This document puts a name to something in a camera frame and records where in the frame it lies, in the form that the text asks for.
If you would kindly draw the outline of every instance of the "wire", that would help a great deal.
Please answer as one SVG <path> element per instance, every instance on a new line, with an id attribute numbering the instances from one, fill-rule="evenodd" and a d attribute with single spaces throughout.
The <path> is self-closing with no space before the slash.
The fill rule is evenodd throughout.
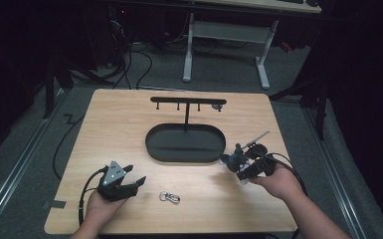
<path id="1" fill-rule="evenodd" d="M 92 187 L 92 188 L 87 189 L 86 192 L 96 190 L 96 189 L 97 189 L 96 187 Z"/>
<path id="2" fill-rule="evenodd" d="M 269 154 L 263 155 L 261 157 L 273 160 L 273 161 L 279 163 L 280 165 L 284 166 L 286 169 L 288 169 L 296 177 L 296 180 L 299 182 L 299 185 L 302 188 L 303 193 L 306 196 L 308 196 L 308 193 L 306 192 L 305 184 L 303 183 L 302 178 L 299 176 L 299 174 L 296 172 L 296 170 L 293 167 L 287 165 L 286 163 L 284 163 L 284 162 L 282 162 L 282 161 L 280 161 L 280 160 L 278 160 L 272 156 L 268 156 Z"/>
<path id="3" fill-rule="evenodd" d="M 129 68 L 131 67 L 131 62 L 132 62 L 131 46 L 129 46 L 129 48 L 128 48 L 128 53 L 129 53 L 128 54 L 129 55 L 128 67 L 126 69 L 124 69 L 122 76 L 120 76 L 119 79 L 113 84 L 113 86 L 112 86 L 113 89 L 115 89 L 117 84 L 119 84 L 119 82 L 122 80 L 122 78 L 125 77 L 125 81 L 129 87 L 129 89 L 131 90 L 131 84 L 129 82 L 129 79 L 126 77 L 126 73 L 129 71 Z"/>
<path id="4" fill-rule="evenodd" d="M 200 43 L 204 43 L 204 42 L 211 42 L 211 40 L 206 40 L 206 41 L 204 41 L 203 39 L 199 39 L 200 41 L 198 41 L 198 42 L 200 42 Z M 196 52 L 196 53 L 200 53 L 200 54 L 208 54 L 208 53 L 211 53 L 211 52 L 214 52 L 216 49 L 217 49 L 217 47 L 218 47 L 218 41 L 214 41 L 214 44 L 213 44 L 214 46 L 213 46 L 213 48 L 212 49 L 210 49 L 210 50 L 208 50 L 208 51 L 198 51 L 195 47 L 193 47 L 192 48 L 192 50 L 194 51 L 194 52 Z"/>
<path id="5" fill-rule="evenodd" d="M 114 20 L 110 20 L 109 21 L 110 24 L 113 24 L 115 26 L 115 32 L 112 33 L 112 37 L 113 37 L 113 41 L 114 41 L 114 53 L 115 53 L 115 63 L 117 64 L 116 66 L 116 69 L 105 75 L 105 76 L 96 76 L 95 80 L 100 80 L 102 82 L 104 82 L 105 80 L 107 79 L 110 79 L 118 74 L 120 74 L 123 70 L 124 70 L 124 60 L 123 58 L 121 57 L 122 55 L 122 48 L 119 47 L 121 44 L 122 44 L 122 38 L 124 37 L 124 33 L 123 33 L 123 27 L 122 25 L 120 25 L 117 21 L 114 21 Z M 81 80 L 81 81 L 89 81 L 91 78 L 90 77 L 82 77 L 82 76 L 79 76 L 78 74 L 76 74 L 75 72 L 73 71 L 70 71 L 71 73 L 71 76 L 75 79 L 78 79 L 78 80 Z"/>
<path id="6" fill-rule="evenodd" d="M 219 44 L 219 46 L 222 46 L 222 47 L 235 48 L 235 49 L 245 48 L 245 47 L 247 47 L 247 45 L 255 45 L 255 43 L 246 42 L 246 43 L 241 44 L 240 46 L 234 46 L 231 44 L 222 43 L 221 41 L 219 41 L 218 44 Z"/>
<path id="7" fill-rule="evenodd" d="M 148 67 L 147 71 L 146 71 L 146 72 L 145 72 L 145 73 L 138 79 L 138 81 L 137 81 L 137 83 L 136 83 L 136 85 L 135 85 L 136 89 L 138 90 L 138 85 L 139 85 L 139 83 L 140 83 L 141 80 L 145 77 L 145 75 L 147 75 L 147 73 L 150 71 L 151 67 L 153 66 L 153 61 L 152 61 L 151 58 L 150 58 L 147 54 L 145 54 L 145 53 L 141 53 L 141 52 L 133 52 L 133 53 L 141 54 L 141 55 L 145 56 L 146 58 L 148 58 L 148 60 L 150 61 L 150 66 Z"/>
<path id="8" fill-rule="evenodd" d="M 283 158 L 286 159 L 286 160 L 290 163 L 290 165 L 293 167 L 292 162 L 290 161 L 290 159 L 287 158 L 286 156 L 284 156 L 283 154 L 280 154 L 280 153 L 277 153 L 277 152 L 271 152 L 270 154 L 271 154 L 271 155 L 279 155 L 279 156 L 283 157 Z"/>
<path id="9" fill-rule="evenodd" d="M 187 18 L 185 19 L 184 27 L 182 28 L 182 31 L 178 35 L 178 37 L 176 39 L 172 40 L 172 41 L 165 42 L 166 44 L 170 44 L 170 43 L 174 43 L 174 42 L 182 41 L 183 39 L 186 39 L 186 38 L 183 37 L 183 35 L 184 35 L 184 32 L 185 32 L 185 29 L 187 28 L 187 23 L 188 23 L 189 17 L 190 17 L 190 14 L 188 13 L 187 14 Z"/>
<path id="10" fill-rule="evenodd" d="M 89 178 L 89 180 L 87 180 L 86 185 L 83 188 L 82 196 L 80 197 L 80 202 L 79 202 L 79 223 L 80 223 L 80 225 L 83 224 L 83 221 L 85 219 L 85 215 L 84 215 L 85 201 L 84 201 L 84 199 L 85 199 L 86 192 L 88 191 L 87 188 L 89 187 L 90 182 L 93 180 L 93 178 L 95 178 L 96 175 L 98 175 L 99 173 L 102 173 L 102 172 L 107 172 L 108 169 L 109 169 L 108 166 L 105 166 L 104 168 L 99 169 L 98 171 L 93 173 L 93 175 Z"/>
<path id="11" fill-rule="evenodd" d="M 185 48 L 188 47 L 187 44 L 183 44 L 183 45 L 180 46 L 180 47 L 172 47 L 173 44 L 177 44 L 177 43 L 179 43 L 180 41 L 183 41 L 183 40 L 185 40 L 185 39 L 186 39 L 186 38 L 181 39 L 181 40 L 178 40 L 178 41 L 176 41 L 176 42 L 174 42 L 174 43 L 171 43 L 171 44 L 169 44 L 169 45 L 165 45 L 165 47 L 166 47 L 166 48 L 169 48 L 169 49 L 172 49 L 172 50 L 182 50 L 182 49 L 185 49 Z"/>
<path id="12" fill-rule="evenodd" d="M 62 137 L 61 141 L 59 142 L 58 146 L 57 146 L 57 149 L 55 150 L 55 153 L 54 153 L 54 157 L 52 159 L 52 168 L 54 170 L 54 173 L 55 173 L 55 176 L 58 177 L 58 179 L 62 180 L 62 177 L 60 176 L 60 174 L 58 173 L 57 171 L 57 168 L 56 168 L 56 159 L 57 159 L 57 155 L 58 155 L 58 152 L 59 150 L 61 149 L 61 145 L 64 143 L 65 139 L 67 138 L 68 134 L 71 132 L 71 130 L 73 130 L 73 128 L 79 123 L 81 122 L 84 118 L 85 118 L 86 115 L 83 115 L 81 118 L 79 118 L 76 122 L 74 122 L 70 129 L 68 129 L 68 131 L 65 133 L 65 135 Z"/>

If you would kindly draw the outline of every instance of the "carabiner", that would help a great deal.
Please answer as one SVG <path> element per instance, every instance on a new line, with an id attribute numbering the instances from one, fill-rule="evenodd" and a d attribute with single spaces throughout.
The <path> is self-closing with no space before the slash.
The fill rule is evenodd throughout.
<path id="1" fill-rule="evenodd" d="M 160 192 L 159 198 L 161 201 L 169 200 L 173 203 L 179 203 L 179 201 L 181 200 L 181 198 L 178 195 L 169 193 L 167 191 Z"/>

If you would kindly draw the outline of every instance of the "black cable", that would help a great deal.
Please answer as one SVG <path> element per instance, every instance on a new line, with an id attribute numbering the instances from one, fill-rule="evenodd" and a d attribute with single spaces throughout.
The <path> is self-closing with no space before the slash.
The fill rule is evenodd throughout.
<path id="1" fill-rule="evenodd" d="M 187 17 L 185 18 L 184 27 L 182 28 L 181 33 L 175 39 L 168 41 L 168 42 L 165 42 L 165 45 L 170 44 L 170 43 L 174 43 L 174 42 L 178 42 L 178 41 L 182 41 L 184 39 L 188 39 L 187 37 L 183 37 L 183 35 L 185 32 L 185 29 L 187 29 L 189 18 L 190 18 L 190 13 L 187 13 Z"/>
<path id="2" fill-rule="evenodd" d="M 293 167 L 292 162 L 290 161 L 290 159 L 287 158 L 286 156 L 284 156 L 283 154 L 280 154 L 280 153 L 278 153 L 278 152 L 271 152 L 271 153 L 269 153 L 269 154 L 271 154 L 271 155 L 279 155 L 279 156 L 281 156 L 282 158 L 286 159 L 286 160 L 290 163 L 290 165 Z"/>
<path id="3" fill-rule="evenodd" d="M 198 41 L 198 42 L 200 42 L 200 43 L 204 43 L 205 41 L 204 40 L 202 40 L 202 39 L 199 39 L 200 41 Z M 208 51 L 198 51 L 195 47 L 193 47 L 192 48 L 192 50 L 194 51 L 194 52 L 196 52 L 196 53 L 200 53 L 200 54 L 208 54 L 208 53 L 211 53 L 211 52 L 214 52 L 216 49 L 217 49 L 217 47 L 218 47 L 218 41 L 214 41 L 214 46 L 213 46 L 213 48 L 212 49 L 210 49 L 210 50 L 208 50 Z"/>
<path id="4" fill-rule="evenodd" d="M 255 45 L 255 43 L 252 43 L 252 42 L 246 42 L 246 43 L 241 43 L 240 46 L 234 46 L 234 45 L 225 44 L 225 43 L 222 43 L 221 41 L 219 41 L 219 42 L 218 42 L 218 45 L 219 45 L 219 46 L 222 46 L 222 47 L 227 47 L 227 48 L 240 49 L 240 48 L 245 48 L 247 45 Z"/>
<path id="5" fill-rule="evenodd" d="M 131 67 L 131 62 L 132 62 L 132 57 L 131 57 L 131 49 L 129 48 L 128 50 L 129 53 L 129 62 L 128 62 L 128 67 L 124 69 L 122 76 L 119 77 L 119 79 L 113 84 L 112 88 L 115 89 L 117 84 L 122 80 L 124 76 L 126 76 L 126 73 L 129 71 L 129 68 Z M 128 78 L 125 78 L 126 84 L 128 85 L 129 89 L 131 90 L 131 84 L 129 82 Z"/>
<path id="6" fill-rule="evenodd" d="M 264 157 L 264 158 L 273 160 L 273 161 L 275 161 L 276 163 L 279 163 L 280 165 L 284 166 L 287 170 L 289 170 L 289 171 L 296 177 L 296 180 L 299 182 L 299 185 L 300 185 L 300 187 L 302 188 L 303 193 L 304 193 L 306 196 L 308 196 L 308 193 L 307 193 L 307 191 L 306 191 L 305 184 L 303 183 L 302 178 L 299 176 L 299 174 L 296 172 L 296 170 L 295 170 L 293 167 L 287 165 L 286 163 L 284 163 L 284 162 L 282 162 L 282 161 L 280 161 L 280 160 L 278 160 L 278 159 L 276 159 L 276 158 L 274 158 L 274 157 L 272 157 L 272 156 L 263 155 L 263 156 L 261 156 L 261 157 Z"/>
<path id="7" fill-rule="evenodd" d="M 52 168 L 54 170 L 54 173 L 55 173 L 55 176 L 57 176 L 60 180 L 62 180 L 62 177 L 59 175 L 58 171 L 57 171 L 57 168 L 56 168 L 56 159 L 57 159 L 57 155 L 58 155 L 58 152 L 59 150 L 61 149 L 61 145 L 64 143 L 65 139 L 67 138 L 68 134 L 71 132 L 71 130 L 73 130 L 73 128 L 79 123 L 81 122 L 84 118 L 85 118 L 86 115 L 82 116 L 81 118 L 79 118 L 77 121 L 75 121 L 74 123 L 72 123 L 70 129 L 68 129 L 68 131 L 65 133 L 65 135 L 63 136 L 63 138 L 61 139 L 61 141 L 59 142 L 58 146 L 57 146 L 57 149 L 55 150 L 55 153 L 54 153 L 54 157 L 52 159 Z"/>
<path id="8" fill-rule="evenodd" d="M 95 173 L 93 173 L 93 175 L 89 178 L 89 180 L 87 180 L 86 185 L 83 188 L 82 196 L 80 197 L 80 202 L 79 202 L 79 223 L 80 223 L 80 226 L 83 224 L 83 221 L 85 219 L 85 215 L 84 215 L 85 201 L 84 201 L 84 199 L 85 199 L 86 192 L 88 191 L 87 188 L 89 187 L 90 182 L 93 180 L 93 178 L 95 178 L 96 175 L 98 175 L 101 172 L 107 172 L 108 169 L 109 169 L 109 167 L 105 166 L 104 168 L 101 168 L 98 171 L 96 171 Z"/>
<path id="9" fill-rule="evenodd" d="M 92 187 L 92 188 L 87 189 L 86 192 L 96 190 L 96 189 L 97 189 L 96 187 Z"/>
<path id="10" fill-rule="evenodd" d="M 147 75 L 147 73 L 150 71 L 151 67 L 153 66 L 153 61 L 152 61 L 151 58 L 150 58 L 147 54 L 145 54 L 145 53 L 141 53 L 141 52 L 132 52 L 132 53 L 141 54 L 141 55 L 143 55 L 144 57 L 148 58 L 148 60 L 150 61 L 150 66 L 148 66 L 147 71 L 146 71 L 146 72 L 145 72 L 145 73 L 138 79 L 138 81 L 137 81 L 137 83 L 136 83 L 136 85 L 135 85 L 136 89 L 138 90 L 139 83 L 140 83 L 141 80 L 145 77 L 145 75 Z"/>
<path id="11" fill-rule="evenodd" d="M 172 46 L 171 46 L 171 45 L 173 45 L 173 44 L 178 44 L 178 43 L 180 43 L 180 42 L 183 41 L 183 40 L 186 40 L 186 38 L 184 38 L 184 39 L 182 39 L 182 40 L 180 40 L 180 41 L 178 40 L 178 41 L 176 41 L 176 42 L 166 44 L 165 47 L 166 47 L 166 48 L 169 48 L 169 49 L 172 49 L 172 50 L 182 50 L 182 49 L 185 49 L 185 48 L 188 47 L 187 43 L 182 44 L 181 47 L 172 47 Z"/>
<path id="12" fill-rule="evenodd" d="M 105 75 L 105 76 L 101 76 L 101 77 L 99 77 L 99 78 L 102 79 L 102 80 L 107 80 L 107 79 L 109 79 L 109 78 L 112 78 L 112 77 L 118 75 L 120 72 L 122 72 L 122 70 L 123 70 L 123 66 L 124 66 L 124 63 L 123 63 L 123 61 L 122 61 L 122 62 L 116 67 L 116 69 L 115 69 L 113 72 L 108 73 L 107 75 Z M 74 73 L 73 71 L 70 71 L 70 74 L 71 74 L 71 77 L 73 77 L 73 78 L 75 78 L 75 79 L 77 79 L 77 80 L 80 80 L 80 81 L 89 81 L 89 80 L 90 80 L 90 78 L 84 78 L 84 77 L 82 77 L 82 76 L 79 76 L 79 75 L 77 75 L 76 73 Z"/>

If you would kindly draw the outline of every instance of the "gray carpet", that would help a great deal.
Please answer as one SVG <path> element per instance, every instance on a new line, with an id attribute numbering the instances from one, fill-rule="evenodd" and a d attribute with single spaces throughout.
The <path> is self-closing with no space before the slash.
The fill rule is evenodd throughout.
<path id="1" fill-rule="evenodd" d="M 267 73 L 271 89 L 261 89 L 257 69 L 252 58 L 228 56 L 216 50 L 208 54 L 194 55 L 193 79 L 190 83 L 182 82 L 184 49 L 181 44 L 173 45 L 164 51 L 148 47 L 142 53 L 151 57 L 152 67 L 148 75 L 140 82 L 141 89 L 147 87 L 180 89 L 188 91 L 243 92 L 274 94 L 290 87 L 301 63 L 309 52 L 309 48 L 298 49 L 286 54 L 281 49 L 272 48 L 266 61 Z M 133 53 L 128 78 L 135 88 L 137 80 L 149 67 L 150 61 L 143 55 Z M 105 74 L 109 70 L 101 69 Z M 47 200 L 52 200 L 59 186 L 59 179 L 52 169 L 54 153 L 71 128 L 69 117 L 77 120 L 86 112 L 92 93 L 97 88 L 107 88 L 89 81 L 76 81 L 74 88 L 63 93 L 59 99 L 60 107 L 33 152 L 27 170 L 16 185 L 12 196 L 0 214 L 0 238 L 68 238 L 69 236 L 48 235 L 44 225 L 49 208 L 44 208 Z M 122 80 L 119 89 L 127 89 Z M 26 147 L 33 132 L 42 121 L 44 114 L 44 91 L 41 90 L 35 104 L 14 124 L 11 133 L 0 147 L 0 188 L 10 175 L 20 155 Z M 316 135 L 312 133 L 312 125 L 297 103 L 297 97 L 287 97 L 272 102 L 287 151 L 296 170 L 304 180 L 312 200 L 340 227 L 348 233 L 345 214 L 336 199 L 323 155 L 318 146 Z M 56 158 L 59 174 L 62 174 L 70 157 L 77 133 L 81 124 L 76 125 L 61 145 Z M 383 238 L 383 216 L 365 185 L 353 160 L 345 147 L 344 140 L 335 122 L 332 108 L 327 106 L 327 118 L 324 129 L 324 144 L 332 158 L 339 178 L 342 180 L 352 205 L 356 211 L 366 238 Z M 290 238 L 290 233 L 275 233 L 281 238 Z"/>

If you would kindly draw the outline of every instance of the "white desk leg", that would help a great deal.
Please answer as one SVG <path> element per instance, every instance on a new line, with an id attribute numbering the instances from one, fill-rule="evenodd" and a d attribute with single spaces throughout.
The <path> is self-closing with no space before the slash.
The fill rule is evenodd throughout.
<path id="1" fill-rule="evenodd" d="M 269 79 L 268 75 L 266 74 L 266 69 L 265 69 L 265 60 L 266 56 L 268 55 L 269 48 L 272 44 L 273 37 L 275 36 L 276 28 L 278 27 L 278 20 L 275 20 L 272 24 L 272 27 L 269 31 L 269 34 L 266 39 L 265 43 L 265 48 L 263 50 L 263 53 L 260 57 L 256 58 L 256 63 L 257 63 L 257 69 L 259 70 L 259 76 L 260 76 L 260 81 L 262 82 L 262 88 L 264 90 L 268 90 L 270 88 L 269 84 Z"/>
<path id="2" fill-rule="evenodd" d="M 192 38 L 194 34 L 194 13 L 190 13 L 190 23 L 188 27 L 188 49 L 187 55 L 185 56 L 184 66 L 184 82 L 191 81 L 191 70 L 192 70 Z"/>

